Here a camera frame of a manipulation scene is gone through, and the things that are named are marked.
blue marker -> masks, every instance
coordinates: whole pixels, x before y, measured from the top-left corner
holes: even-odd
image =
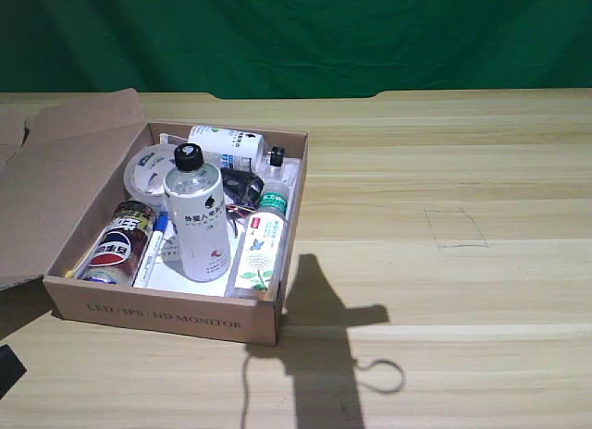
[[[145,288],[148,286],[148,280],[150,279],[150,274],[154,269],[154,263],[156,262],[160,245],[163,242],[165,230],[167,230],[167,224],[168,213],[161,212],[158,216],[158,219],[156,219],[156,223],[154,224],[154,231],[150,237],[148,248],[146,249],[146,253],[142,259],[142,264],[138,270],[136,281],[133,283],[135,288]]]

pepsi can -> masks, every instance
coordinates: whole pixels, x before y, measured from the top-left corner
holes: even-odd
[[[81,278],[132,286],[152,235],[154,220],[155,212],[148,205],[137,201],[122,202]]]

green cloth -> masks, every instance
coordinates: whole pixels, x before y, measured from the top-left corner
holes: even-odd
[[[592,0],[0,2],[0,92],[592,87]]]

bottle with green label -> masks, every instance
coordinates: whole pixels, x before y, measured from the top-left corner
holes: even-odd
[[[227,297],[273,300],[281,278],[290,188],[280,181],[264,185],[259,209],[247,216],[234,259]]]

wooden table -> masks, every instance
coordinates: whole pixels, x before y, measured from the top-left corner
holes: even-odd
[[[61,321],[12,289],[0,337],[28,372],[0,427],[592,427],[591,90],[142,100],[310,132],[281,344]]]

